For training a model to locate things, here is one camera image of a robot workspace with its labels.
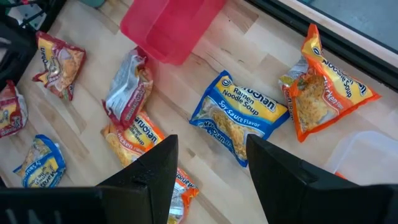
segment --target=clear plastic container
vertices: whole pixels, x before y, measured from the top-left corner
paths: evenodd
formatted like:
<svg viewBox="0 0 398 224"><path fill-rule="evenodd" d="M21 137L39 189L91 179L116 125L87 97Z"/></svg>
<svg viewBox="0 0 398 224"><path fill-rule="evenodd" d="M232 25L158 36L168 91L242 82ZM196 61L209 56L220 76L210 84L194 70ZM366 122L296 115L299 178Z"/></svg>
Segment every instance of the clear plastic container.
<svg viewBox="0 0 398 224"><path fill-rule="evenodd" d="M359 185L398 184L398 141L375 131L352 133L338 143L325 170Z"/></svg>

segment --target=ramen noodle packet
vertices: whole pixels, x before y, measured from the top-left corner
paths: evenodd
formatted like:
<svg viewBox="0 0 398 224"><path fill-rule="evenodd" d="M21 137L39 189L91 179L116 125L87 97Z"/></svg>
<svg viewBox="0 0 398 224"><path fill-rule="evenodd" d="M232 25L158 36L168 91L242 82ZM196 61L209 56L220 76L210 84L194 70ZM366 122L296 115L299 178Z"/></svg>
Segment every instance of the ramen noodle packet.
<svg viewBox="0 0 398 224"><path fill-rule="evenodd" d="M13 172L22 177L23 187L56 187L65 169L59 145L45 135L38 134L24 163Z"/></svg>
<svg viewBox="0 0 398 224"><path fill-rule="evenodd" d="M152 74L141 49L130 51L115 75L103 106L111 121L122 130L129 129L152 91Z"/></svg>
<svg viewBox="0 0 398 224"><path fill-rule="evenodd" d="M284 105L256 90L236 86L223 71L205 90L190 123L207 130L246 167L248 134L267 139L288 118Z"/></svg>
<svg viewBox="0 0 398 224"><path fill-rule="evenodd" d="M24 97L18 93L14 82L6 81L0 92L0 138L17 133L27 120L27 107Z"/></svg>
<svg viewBox="0 0 398 224"><path fill-rule="evenodd" d="M380 98L370 87L335 67L323 56L315 24L309 27L302 46L302 58L279 78L279 85L300 142L359 106Z"/></svg>
<svg viewBox="0 0 398 224"><path fill-rule="evenodd" d="M33 81L42 82L59 98L71 101L75 80L86 60L86 50L41 31L36 33L36 38L45 71L37 74Z"/></svg>
<svg viewBox="0 0 398 224"><path fill-rule="evenodd" d="M111 149L116 153L123 167L128 166L145 152L165 139L162 131L141 111L134 123L125 131L120 131L113 123L102 130ZM169 211L168 224L178 224L187 216L193 197L199 193L189 176L177 168L174 191Z"/></svg>
<svg viewBox="0 0 398 224"><path fill-rule="evenodd" d="M145 111L138 113L129 129L121 131L111 123L101 133L123 167L134 162L165 138Z"/></svg>

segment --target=pink plastic bin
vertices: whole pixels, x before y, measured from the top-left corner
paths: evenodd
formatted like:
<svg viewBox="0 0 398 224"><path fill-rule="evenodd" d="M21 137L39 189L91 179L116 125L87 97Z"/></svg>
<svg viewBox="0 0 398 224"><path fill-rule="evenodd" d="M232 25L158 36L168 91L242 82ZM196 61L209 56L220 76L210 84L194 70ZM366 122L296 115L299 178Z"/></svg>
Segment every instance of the pink plastic bin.
<svg viewBox="0 0 398 224"><path fill-rule="evenodd" d="M226 0L135 0L120 28L163 63L182 64Z"/></svg>

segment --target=wooden surface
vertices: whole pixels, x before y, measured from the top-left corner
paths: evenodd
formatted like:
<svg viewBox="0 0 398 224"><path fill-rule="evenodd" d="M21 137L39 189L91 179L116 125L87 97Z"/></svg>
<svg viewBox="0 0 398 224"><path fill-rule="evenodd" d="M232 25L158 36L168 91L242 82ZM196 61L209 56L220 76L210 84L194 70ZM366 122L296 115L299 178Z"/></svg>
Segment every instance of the wooden surface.
<svg viewBox="0 0 398 224"><path fill-rule="evenodd" d="M61 146L67 171L60 186L96 185L122 169L100 134L109 122L100 102L124 55L136 46L118 27L130 4L131 0L113 0L97 11L77 1L66 3L50 34L84 47L88 60L73 101L66 103L31 81L43 67L39 54L33 58L17 86L26 98L29 120L17 135L0 139L0 175L8 186L21 186L12 170L22 163L36 134L45 134ZM230 0L182 66L158 65L146 110L165 134L178 134L179 166L200 188L186 223L266 222L248 169L188 119L205 88L224 69L238 85L284 102L277 79L299 59L303 40L244 1ZM304 143L297 141L290 120L269 138L320 167L338 141L353 131L375 130L398 139L398 94L334 55L325 55L383 97L310 135Z"/></svg>

